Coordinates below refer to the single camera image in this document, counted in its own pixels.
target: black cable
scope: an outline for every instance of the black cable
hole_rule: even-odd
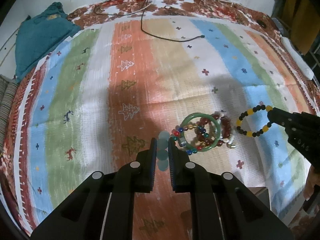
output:
[[[142,15],[141,15],[141,26],[140,26],[140,29],[143,33],[147,34],[147,35],[150,35],[152,37],[155,37],[155,38],[158,38],[158,39],[161,39],[161,40],[165,40],[165,41],[175,41],[175,42],[188,42],[188,41],[193,41],[195,39],[198,39],[198,38],[204,38],[205,36],[204,35],[200,35],[200,36],[196,36],[192,39],[188,39],[188,40],[172,40],[172,39],[167,39],[167,38],[164,38],[164,37],[159,37],[159,36],[156,36],[156,35],[153,35],[151,33],[148,33],[147,31],[145,31],[143,28],[142,28],[142,19],[143,19],[143,15],[144,15],[144,12],[148,6],[148,2],[149,0],[144,0],[143,2],[143,5],[141,6],[141,8],[139,10],[142,10],[143,8],[143,11],[142,11]],[[97,6],[93,9],[93,12],[95,14],[99,14],[99,15],[108,15],[108,16],[118,16],[118,17],[122,17],[122,16],[128,16],[128,15],[132,15],[132,14],[136,14],[137,11],[135,12],[132,12],[132,13],[129,13],[129,14],[123,14],[123,15],[119,15],[119,14],[108,14],[108,13],[97,13],[96,12],[96,9],[97,9]]]
[[[144,0],[143,6],[144,6],[145,3],[146,3],[146,5],[147,5],[147,4],[148,4],[148,1],[149,1],[149,0]],[[150,36],[155,37],[155,38],[159,38],[159,39],[161,39],[161,40],[165,40],[165,41],[175,41],[175,42],[187,42],[187,41],[193,41],[193,40],[195,40],[195,39],[197,39],[197,38],[204,38],[204,37],[205,37],[204,35],[200,35],[200,36],[196,36],[196,37],[194,37],[194,38],[192,38],[192,39],[188,39],[188,40],[172,40],[172,39],[167,39],[167,38],[159,37],[159,36],[153,35],[153,34],[151,34],[151,33],[148,33],[148,32],[146,32],[146,31],[142,28],[142,18],[143,18],[143,15],[144,15],[145,10],[146,10],[146,9],[144,9],[144,10],[142,11],[142,15],[141,15],[141,31],[142,31],[143,33],[147,34],[147,35],[150,35]]]

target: wire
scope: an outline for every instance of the wire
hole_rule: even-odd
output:
[[[144,5],[145,3],[148,4],[148,1],[149,1],[149,0],[144,0],[143,5]],[[168,38],[164,38],[164,37],[159,37],[159,36],[156,36],[156,35],[154,35],[154,34],[148,33],[148,32],[146,32],[146,31],[142,28],[142,18],[143,18],[143,15],[144,15],[145,10],[146,10],[146,9],[144,9],[144,10],[142,11],[140,29],[141,29],[141,31],[142,31],[143,33],[145,33],[145,34],[147,34],[147,35],[150,35],[150,36],[155,37],[155,38],[159,38],[159,39],[161,39],[161,40],[165,40],[165,41],[175,41],[175,42],[187,42],[187,41],[193,41],[193,40],[195,40],[195,39],[204,38],[204,37],[205,37],[204,35],[200,35],[200,36],[196,36],[196,37],[194,37],[194,38],[188,39],[188,40],[172,40],[172,39],[168,39]]]
[[[157,35],[154,35],[154,34],[151,34],[151,33],[148,33],[147,31],[145,31],[142,27],[142,19],[143,19],[143,16],[144,16],[144,12],[146,11],[146,9],[152,4],[150,3],[148,5],[148,2],[149,0],[144,0],[141,8],[138,10],[138,11],[135,11],[135,12],[132,12],[132,13],[128,13],[128,14],[123,14],[123,15],[119,15],[119,14],[108,14],[108,13],[98,13],[97,12],[97,7],[94,7],[93,9],[93,12],[95,14],[98,14],[98,15],[108,15],[108,16],[118,16],[118,17],[122,17],[122,16],[128,16],[128,15],[132,15],[132,14],[136,14],[137,12],[139,11],[142,11],[142,14],[141,14],[141,25],[140,25],[140,29],[143,33],[147,34],[147,35],[150,35],[152,37],[155,37],[155,38],[158,38],[158,39],[161,39],[161,40],[165,40],[165,41],[175,41],[175,42],[188,42],[188,41],[193,41],[195,39],[198,39],[198,38],[204,38],[205,36],[204,35],[199,35],[199,36],[196,36],[194,38],[191,38],[191,39],[187,39],[187,40],[172,40],[172,39],[168,39],[168,38],[164,38],[164,37],[159,37]]]
[[[3,49],[3,47],[7,44],[7,42],[11,39],[11,37],[17,32],[17,30],[19,29],[20,27],[18,27],[11,35],[10,37],[5,41],[5,43],[2,45],[2,47],[0,48],[0,51]]]

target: bracelet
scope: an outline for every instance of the bracelet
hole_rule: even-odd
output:
[[[256,136],[260,136],[261,134],[267,132],[269,130],[269,128],[271,127],[271,122],[268,122],[266,125],[264,125],[262,127],[262,129],[260,129],[257,132],[252,132],[252,131],[244,131],[243,129],[241,129],[241,124],[242,124],[242,120],[244,119],[244,117],[248,116],[248,115],[252,115],[257,111],[260,110],[266,110],[267,112],[272,110],[272,106],[265,106],[265,105],[257,105],[256,107],[250,108],[247,111],[245,111],[244,113],[241,113],[241,115],[239,116],[239,119],[236,121],[236,129],[238,131],[238,133],[246,135],[248,137],[256,137]]]
[[[200,121],[196,124],[190,124],[190,121],[194,118],[201,117]],[[206,124],[214,124],[214,140],[209,138],[209,134],[206,132],[204,126]],[[200,142],[200,145],[196,148],[190,145],[185,139],[184,132],[187,130],[195,129],[196,137]],[[220,147],[223,143],[227,143],[228,148],[235,148],[233,144],[234,135],[232,133],[230,120],[223,114],[215,112],[212,115],[193,113],[188,115],[182,122],[177,130],[173,130],[172,137],[174,141],[179,143],[180,147],[186,147],[188,155],[195,154],[197,152],[206,152],[216,146]]]

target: light blue bead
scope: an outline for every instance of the light blue bead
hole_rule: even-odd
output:
[[[169,161],[168,160],[163,160],[163,161],[159,160],[158,161],[159,170],[166,171],[168,169],[168,167],[169,167]]]
[[[166,150],[157,151],[158,160],[164,161],[168,158],[168,152]]]
[[[170,133],[167,131],[161,131],[158,135],[159,139],[169,140],[169,137],[170,137]]]
[[[159,139],[157,140],[157,147],[159,150],[165,150],[168,147],[168,140]]]

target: orange stripe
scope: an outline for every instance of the orange stripe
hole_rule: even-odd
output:
[[[289,92],[291,93],[299,112],[309,112],[304,96],[301,94],[299,85],[296,83],[294,77],[284,65],[282,60],[274,52],[274,50],[267,44],[267,42],[257,33],[246,31],[246,33],[257,43],[257,45],[265,52],[269,60],[276,66],[278,72],[284,78],[284,82]]]
[[[157,138],[160,131],[167,129],[168,118],[164,115],[164,106],[168,105],[159,91],[151,41],[149,36],[140,31],[140,21],[115,24],[111,49],[108,118],[113,138],[112,156],[117,169],[135,160],[137,151],[147,149],[151,138]],[[121,71],[118,66],[126,60],[134,62],[134,65]],[[122,81],[127,80],[136,84],[123,89]],[[140,111],[134,114],[132,119],[128,117],[125,121],[124,115],[118,113],[123,109],[123,103],[139,107]],[[176,119],[170,121],[172,128],[178,123]],[[123,148],[127,147],[127,136],[136,136],[137,140],[140,140],[136,145],[139,147],[145,142],[145,146],[136,150],[130,146],[129,154],[128,148]],[[133,239],[163,240],[168,238],[168,234],[170,239],[187,239],[183,223],[180,223],[180,208],[183,211],[190,208],[189,196],[173,193],[169,177],[169,169],[161,172],[156,168],[154,192],[136,195]]]

